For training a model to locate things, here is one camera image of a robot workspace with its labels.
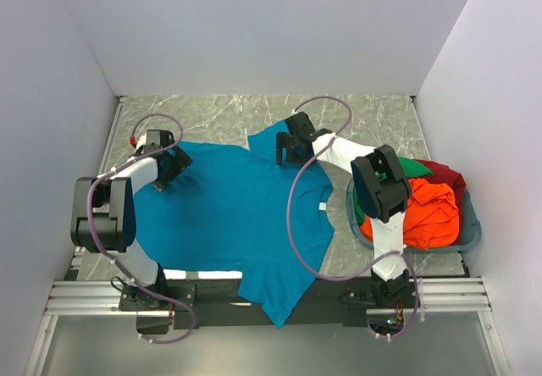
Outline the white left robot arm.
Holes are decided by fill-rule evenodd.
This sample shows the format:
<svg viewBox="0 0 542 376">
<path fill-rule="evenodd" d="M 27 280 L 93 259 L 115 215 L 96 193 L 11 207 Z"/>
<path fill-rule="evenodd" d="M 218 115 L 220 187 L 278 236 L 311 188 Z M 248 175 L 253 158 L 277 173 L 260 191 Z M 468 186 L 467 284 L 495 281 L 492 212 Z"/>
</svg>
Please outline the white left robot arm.
<svg viewBox="0 0 542 376">
<path fill-rule="evenodd" d="M 146 185 L 165 191 L 192 164 L 168 130 L 132 136 L 135 153 L 125 164 L 75 182 L 70 237 L 75 246 L 100 253 L 123 275 L 121 295 L 149 310 L 171 306 L 162 266 L 136 239 L 135 194 Z"/>
</svg>

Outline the blue t-shirt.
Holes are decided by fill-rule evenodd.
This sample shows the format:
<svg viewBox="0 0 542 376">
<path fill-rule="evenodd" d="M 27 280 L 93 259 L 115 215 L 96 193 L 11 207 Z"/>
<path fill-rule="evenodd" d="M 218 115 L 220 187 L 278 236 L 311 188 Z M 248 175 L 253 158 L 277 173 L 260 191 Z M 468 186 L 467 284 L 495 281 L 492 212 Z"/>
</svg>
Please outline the blue t-shirt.
<svg viewBox="0 0 542 376">
<path fill-rule="evenodd" d="M 185 141 L 193 160 L 165 191 L 135 194 L 136 238 L 166 269 L 238 271 L 249 289 L 310 285 L 314 274 L 297 259 L 286 227 L 295 164 L 276 163 L 278 122 L 251 135 L 247 147 Z M 318 165 L 301 176 L 291 204 L 294 240 L 317 271 L 334 229 L 325 212 L 333 187 Z"/>
</svg>

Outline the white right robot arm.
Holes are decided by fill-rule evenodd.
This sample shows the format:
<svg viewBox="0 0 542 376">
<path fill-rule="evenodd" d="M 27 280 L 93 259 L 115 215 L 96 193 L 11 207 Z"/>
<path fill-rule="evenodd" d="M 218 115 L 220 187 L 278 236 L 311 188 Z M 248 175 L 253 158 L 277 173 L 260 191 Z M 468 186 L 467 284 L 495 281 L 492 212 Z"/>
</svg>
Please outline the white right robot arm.
<svg viewBox="0 0 542 376">
<path fill-rule="evenodd" d="M 287 132 L 276 139 L 276 163 L 296 163 L 296 174 L 286 207 L 286 227 L 297 259 L 310 273 L 328 281 L 346 281 L 371 272 L 371 297 L 376 305 L 391 307 L 407 289 L 412 270 L 404 255 L 403 224 L 412 188 L 392 147 L 367 147 L 338 136 L 331 130 L 316 130 L 308 115 L 294 113 L 285 120 Z M 291 225 L 291 204 L 302 174 L 317 161 L 351 172 L 357 200 L 371 222 L 374 260 L 361 273 L 343 277 L 319 274 L 298 251 Z"/>
</svg>

